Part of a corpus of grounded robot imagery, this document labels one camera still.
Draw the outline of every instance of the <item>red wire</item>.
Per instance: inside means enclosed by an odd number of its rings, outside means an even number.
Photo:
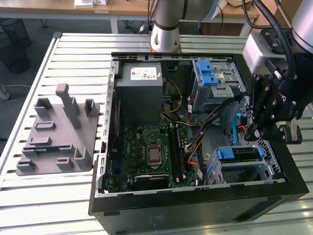
[[[115,119],[115,136],[114,136],[114,140],[113,140],[113,143],[112,143],[112,146],[111,146],[111,149],[109,151],[109,153],[111,153],[112,149],[113,149],[113,146],[115,144],[115,140],[116,140],[116,137],[117,137],[117,102],[114,103],[114,106],[115,106],[115,113],[114,113],[114,119]]]
[[[248,128],[246,126],[238,126],[238,128],[243,128],[245,130],[245,132],[248,130]]]

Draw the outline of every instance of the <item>floor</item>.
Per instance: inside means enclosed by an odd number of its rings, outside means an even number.
[[[118,22],[120,33],[138,33],[140,21],[130,24],[125,28],[122,21]],[[30,68],[21,74],[11,74],[0,61],[0,81],[3,85],[32,85],[38,68],[44,58],[54,32],[68,33],[111,33],[109,21],[97,20],[48,20],[48,27],[43,28],[40,20],[25,19],[31,45],[26,49]],[[197,29],[197,23],[180,23],[181,34],[201,34]],[[0,138],[9,138],[15,121],[20,113],[28,94],[28,87],[7,87],[11,97],[7,101],[0,100]],[[5,142],[0,141],[0,153],[3,151]]]

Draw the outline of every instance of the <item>table leg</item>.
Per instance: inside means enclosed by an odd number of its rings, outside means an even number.
[[[111,22],[111,31],[114,34],[118,34],[118,27],[117,27],[117,16],[110,16],[110,22]]]
[[[248,23],[245,23],[243,28],[240,31],[240,37],[247,37],[251,31],[250,25]]]
[[[48,25],[47,25],[47,19],[40,19],[40,23],[41,23],[41,26],[43,28],[46,28]]]
[[[0,83],[0,99],[2,100],[8,100],[10,98],[9,92],[6,90],[6,88]]]

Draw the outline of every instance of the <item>aluminum table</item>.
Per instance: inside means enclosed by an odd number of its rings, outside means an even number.
[[[183,52],[241,53],[246,38],[181,36]],[[92,170],[81,173],[17,176],[16,164],[30,133],[37,98],[55,95],[58,83],[68,83],[78,103],[87,98],[101,103],[104,112],[106,86],[113,51],[149,51],[146,35],[72,34],[53,38],[35,81],[22,107],[9,141],[0,157],[1,235],[106,234],[88,215]],[[300,200],[283,204],[252,222],[158,232],[195,235],[212,234],[312,234],[313,233],[313,119],[310,109],[299,121],[303,143],[289,150],[307,183],[310,193]],[[95,150],[101,148],[96,140]]]

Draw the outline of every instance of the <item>mesh trash can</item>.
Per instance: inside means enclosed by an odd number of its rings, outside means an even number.
[[[19,41],[12,41],[5,32],[0,32],[0,60],[11,73],[28,69],[29,60]]]
[[[20,41],[23,48],[30,45],[30,39],[22,19],[0,18],[0,26],[12,42]]]

